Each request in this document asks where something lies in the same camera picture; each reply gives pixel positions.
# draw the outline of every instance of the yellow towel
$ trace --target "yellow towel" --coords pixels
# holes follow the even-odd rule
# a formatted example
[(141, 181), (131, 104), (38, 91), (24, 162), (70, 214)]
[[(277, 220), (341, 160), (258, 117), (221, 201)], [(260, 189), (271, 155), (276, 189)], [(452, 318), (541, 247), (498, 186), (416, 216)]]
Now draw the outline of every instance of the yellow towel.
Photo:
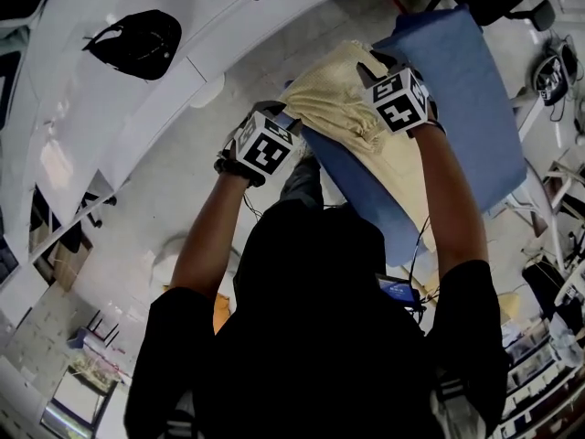
[[(419, 148), (406, 134), (390, 133), (362, 101), (358, 62), (374, 75), (388, 69), (369, 48), (357, 41), (345, 41), (315, 63), (282, 94), (285, 112), (301, 118), (304, 125), (336, 140), (353, 153), (406, 211), (420, 230), (429, 216)], [(424, 243), (435, 251), (432, 230), (423, 234)]]

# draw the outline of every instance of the white cube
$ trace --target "white cube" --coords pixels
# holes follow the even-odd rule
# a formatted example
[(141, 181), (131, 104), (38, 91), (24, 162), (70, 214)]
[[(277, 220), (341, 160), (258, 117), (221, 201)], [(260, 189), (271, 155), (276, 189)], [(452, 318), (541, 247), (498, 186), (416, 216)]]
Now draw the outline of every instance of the white cube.
[(412, 70), (388, 76), (368, 88), (364, 100), (370, 105), (382, 124), (397, 134), (426, 122), (428, 92), (414, 77)]
[(236, 137), (236, 160), (265, 177), (276, 174), (300, 140), (256, 111)]

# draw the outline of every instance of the blue ironing board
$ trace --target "blue ironing board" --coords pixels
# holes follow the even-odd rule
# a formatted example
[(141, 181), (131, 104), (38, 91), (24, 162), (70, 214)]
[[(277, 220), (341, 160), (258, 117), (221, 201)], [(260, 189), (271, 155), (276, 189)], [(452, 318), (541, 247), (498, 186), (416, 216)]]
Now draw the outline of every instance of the blue ironing board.
[[(511, 104), (465, 6), (399, 16), (392, 36), (374, 48), (396, 48), (420, 71), (481, 211), (524, 181)], [(402, 207), (338, 142), (310, 128), (303, 129), (303, 137), (357, 213), (384, 234), (387, 264), (409, 261), (419, 232)]]

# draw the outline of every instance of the black bag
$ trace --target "black bag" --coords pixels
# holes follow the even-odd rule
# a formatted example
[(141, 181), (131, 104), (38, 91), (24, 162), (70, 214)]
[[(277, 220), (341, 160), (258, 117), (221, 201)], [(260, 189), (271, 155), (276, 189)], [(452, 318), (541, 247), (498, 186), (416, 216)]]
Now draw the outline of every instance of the black bag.
[[(118, 31), (118, 36), (103, 38)], [(83, 50), (122, 73), (158, 80), (173, 61), (181, 33), (181, 25), (172, 16), (149, 10), (128, 15), (107, 27)]]

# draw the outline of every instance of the white desk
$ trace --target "white desk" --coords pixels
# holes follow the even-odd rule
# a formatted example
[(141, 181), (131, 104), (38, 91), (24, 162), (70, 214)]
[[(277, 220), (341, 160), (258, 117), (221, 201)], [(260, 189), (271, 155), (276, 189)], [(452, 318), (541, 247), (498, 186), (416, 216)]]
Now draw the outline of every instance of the white desk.
[[(48, 0), (33, 27), (2, 132), (0, 204), (17, 259), (28, 260), (35, 184), (60, 222), (69, 225), (98, 172), (115, 192), (207, 81), (323, 1)], [(81, 51), (84, 37), (153, 8), (174, 16), (183, 29), (173, 65), (161, 80), (121, 74)]]

